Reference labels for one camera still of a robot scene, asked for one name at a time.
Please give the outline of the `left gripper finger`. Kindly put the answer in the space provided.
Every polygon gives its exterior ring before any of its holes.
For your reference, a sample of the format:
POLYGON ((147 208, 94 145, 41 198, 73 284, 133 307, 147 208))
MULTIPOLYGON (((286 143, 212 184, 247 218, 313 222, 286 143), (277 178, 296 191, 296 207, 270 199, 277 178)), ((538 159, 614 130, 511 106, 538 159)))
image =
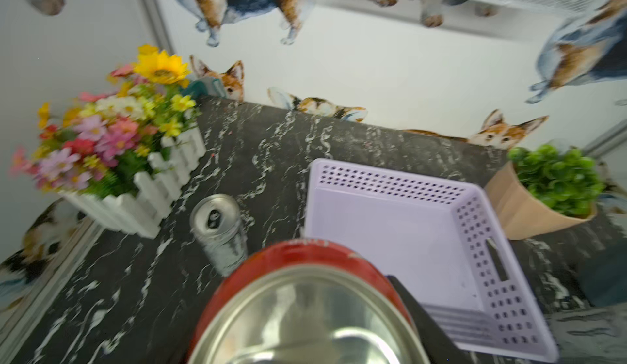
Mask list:
POLYGON ((387 275, 386 277, 410 313, 429 361, 433 364, 471 364, 467 354, 457 348, 408 289, 395 276, 387 275))

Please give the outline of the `red Coca-Cola can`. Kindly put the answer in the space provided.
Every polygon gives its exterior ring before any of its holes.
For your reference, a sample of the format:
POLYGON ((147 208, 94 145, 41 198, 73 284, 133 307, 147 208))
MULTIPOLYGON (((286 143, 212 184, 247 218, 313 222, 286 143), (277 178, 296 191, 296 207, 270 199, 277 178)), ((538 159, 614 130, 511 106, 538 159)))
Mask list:
POLYGON ((244 261, 196 326, 190 363, 426 363, 390 280, 351 249, 293 239, 244 261))

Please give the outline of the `white Monster energy can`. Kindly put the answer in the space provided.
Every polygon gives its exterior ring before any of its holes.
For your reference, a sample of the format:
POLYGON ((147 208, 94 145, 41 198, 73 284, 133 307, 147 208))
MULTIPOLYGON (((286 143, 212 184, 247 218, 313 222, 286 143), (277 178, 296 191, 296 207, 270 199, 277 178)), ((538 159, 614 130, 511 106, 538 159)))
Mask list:
POLYGON ((248 257, 241 211, 233 197, 213 194, 204 198, 192 210, 189 223, 192 234, 222 277, 230 276, 248 257))

